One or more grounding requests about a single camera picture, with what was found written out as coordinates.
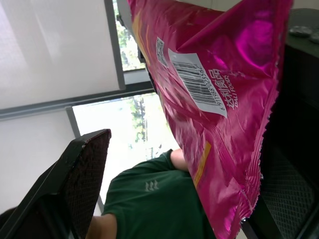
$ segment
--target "pink snack bag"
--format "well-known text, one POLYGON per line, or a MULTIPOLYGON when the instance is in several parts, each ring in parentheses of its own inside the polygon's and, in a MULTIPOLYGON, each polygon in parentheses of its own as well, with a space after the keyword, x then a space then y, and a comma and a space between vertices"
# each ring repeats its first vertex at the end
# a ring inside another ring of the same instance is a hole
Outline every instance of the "pink snack bag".
POLYGON ((242 0, 227 12, 174 0, 128 1, 136 40, 214 233, 234 239, 259 196, 261 144, 293 0, 242 0))

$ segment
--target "window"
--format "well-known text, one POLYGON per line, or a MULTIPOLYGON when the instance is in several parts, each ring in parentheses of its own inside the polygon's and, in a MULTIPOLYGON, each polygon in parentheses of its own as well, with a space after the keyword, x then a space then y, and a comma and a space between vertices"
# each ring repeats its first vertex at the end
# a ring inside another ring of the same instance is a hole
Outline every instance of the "window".
POLYGON ((101 199, 105 202, 111 180, 136 164, 178 145, 155 93, 73 107, 81 134, 110 128, 101 199))
MULTIPOLYGON (((113 0, 113 7, 116 17, 119 14, 117 0, 113 0)), ((141 63, 138 59, 138 46, 130 32, 119 21, 116 21, 116 28, 118 31, 123 71, 145 68, 145 64, 141 63)))

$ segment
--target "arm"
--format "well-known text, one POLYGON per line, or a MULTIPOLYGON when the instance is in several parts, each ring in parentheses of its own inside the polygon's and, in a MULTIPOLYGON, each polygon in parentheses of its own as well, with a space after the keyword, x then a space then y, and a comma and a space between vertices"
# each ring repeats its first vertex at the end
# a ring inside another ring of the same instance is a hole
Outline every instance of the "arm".
POLYGON ((170 154, 170 160, 176 169, 188 172, 187 163, 181 149, 174 150, 170 154))

